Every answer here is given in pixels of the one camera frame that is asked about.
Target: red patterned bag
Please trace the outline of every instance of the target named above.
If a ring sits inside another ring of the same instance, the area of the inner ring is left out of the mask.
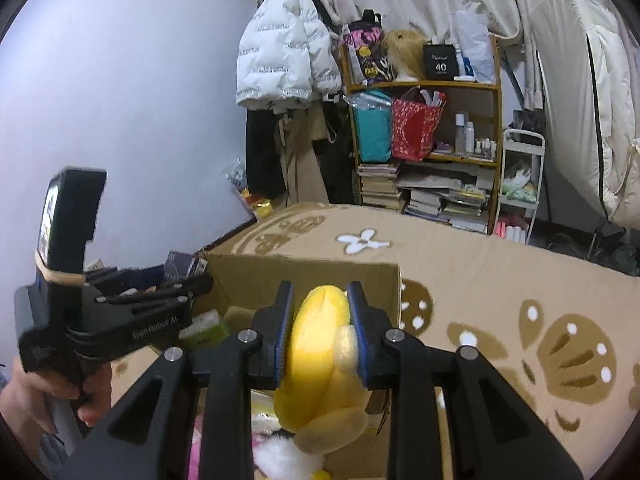
[[[414,86],[392,105],[393,135],[391,154],[395,158],[420,162],[433,149],[433,134],[440,124],[447,96],[440,93],[438,106],[427,106],[420,94],[420,87]]]

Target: beige blanket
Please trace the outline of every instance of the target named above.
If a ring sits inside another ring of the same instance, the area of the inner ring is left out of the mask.
[[[217,251],[397,262],[404,329],[438,348],[476,346],[585,478],[613,453],[640,408],[636,278],[357,206],[293,206]]]

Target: yellow banana toy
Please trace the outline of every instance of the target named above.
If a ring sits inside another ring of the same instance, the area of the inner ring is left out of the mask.
[[[287,365],[274,408],[296,446],[327,454],[360,437],[367,427],[370,392],[356,374],[358,350],[349,303],[333,285],[312,290],[293,322]]]

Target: white puffer jacket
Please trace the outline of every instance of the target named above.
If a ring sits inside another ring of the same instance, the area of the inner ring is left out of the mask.
[[[331,48],[311,0],[264,0],[240,40],[236,103],[281,113],[338,93]]]

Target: black box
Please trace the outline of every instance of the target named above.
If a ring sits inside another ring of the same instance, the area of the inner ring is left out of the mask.
[[[460,75],[456,47],[453,45],[425,45],[424,70],[427,79],[434,81],[453,81]]]

